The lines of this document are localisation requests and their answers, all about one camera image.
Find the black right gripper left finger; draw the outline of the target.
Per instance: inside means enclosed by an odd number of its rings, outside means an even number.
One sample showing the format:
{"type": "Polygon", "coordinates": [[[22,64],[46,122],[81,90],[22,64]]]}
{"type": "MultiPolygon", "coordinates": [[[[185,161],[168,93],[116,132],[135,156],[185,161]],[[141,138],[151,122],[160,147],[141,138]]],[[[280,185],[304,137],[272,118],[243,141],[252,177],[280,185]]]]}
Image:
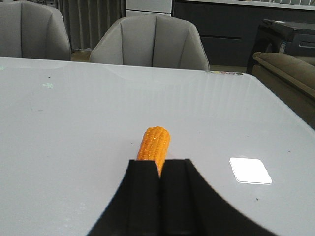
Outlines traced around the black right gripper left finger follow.
{"type": "Polygon", "coordinates": [[[154,161],[129,161],[119,188],[88,235],[159,235],[159,176],[154,161]]]}

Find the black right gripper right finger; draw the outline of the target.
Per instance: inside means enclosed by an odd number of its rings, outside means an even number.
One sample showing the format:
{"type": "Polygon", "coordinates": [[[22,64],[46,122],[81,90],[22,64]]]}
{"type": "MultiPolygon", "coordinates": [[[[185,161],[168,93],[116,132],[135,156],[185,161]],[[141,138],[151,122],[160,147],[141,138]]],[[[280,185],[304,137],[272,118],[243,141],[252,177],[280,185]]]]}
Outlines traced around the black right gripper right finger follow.
{"type": "Polygon", "coordinates": [[[165,162],[161,189],[163,236],[273,235],[224,200],[189,159],[165,162]]]}

